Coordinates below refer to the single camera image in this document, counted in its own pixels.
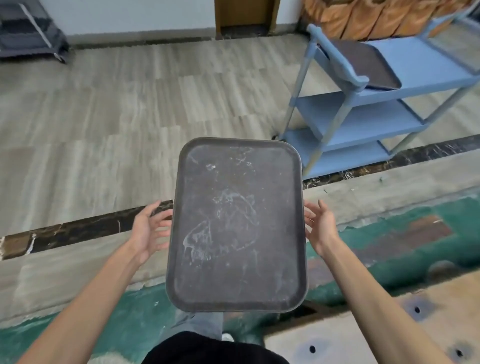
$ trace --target baseboard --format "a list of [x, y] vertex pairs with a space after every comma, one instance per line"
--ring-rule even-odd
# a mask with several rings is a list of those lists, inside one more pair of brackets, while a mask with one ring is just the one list
[[214, 38], [215, 28], [149, 30], [143, 32], [74, 34], [67, 36], [73, 46], [124, 45], [135, 43], [169, 43], [197, 41]]
[[297, 23], [293, 24], [277, 24], [272, 34], [293, 33], [297, 28]]

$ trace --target worn green surface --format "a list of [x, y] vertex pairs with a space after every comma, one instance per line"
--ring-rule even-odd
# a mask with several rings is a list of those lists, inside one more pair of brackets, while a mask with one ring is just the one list
[[[419, 207], [402, 215], [381, 219], [362, 228], [347, 228], [342, 239], [351, 247], [362, 249], [392, 230], [404, 231], [409, 223], [427, 215], [438, 215], [453, 234], [421, 246], [412, 253], [370, 267], [375, 278], [390, 291], [423, 282], [435, 262], [449, 260], [460, 267], [480, 263], [480, 198], [464, 198], [433, 207]], [[315, 256], [310, 248], [308, 257]], [[343, 303], [335, 283], [312, 290], [309, 299], [335, 305]], [[168, 301], [165, 286], [146, 287], [125, 293], [100, 340], [94, 355], [118, 352], [139, 363], [158, 342], [165, 328], [173, 323], [174, 307]], [[14, 363], [55, 315], [36, 318], [21, 325], [0, 330], [0, 364]], [[277, 314], [248, 314], [226, 323], [226, 329], [246, 341], [258, 342], [258, 328], [279, 319]]]

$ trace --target person's right hand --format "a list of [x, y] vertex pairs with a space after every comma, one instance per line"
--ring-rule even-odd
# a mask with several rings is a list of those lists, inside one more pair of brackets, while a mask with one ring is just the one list
[[305, 235], [317, 254], [323, 256], [324, 249], [328, 244], [340, 241], [335, 216], [322, 200], [318, 200], [318, 204], [305, 201], [304, 206], [305, 225], [311, 228], [309, 231], [305, 227]]

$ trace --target gray cart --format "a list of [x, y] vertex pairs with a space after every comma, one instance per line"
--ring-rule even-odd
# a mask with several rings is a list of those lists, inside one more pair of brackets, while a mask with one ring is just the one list
[[68, 43], [43, 7], [24, 2], [0, 3], [0, 58], [52, 54], [67, 62]]

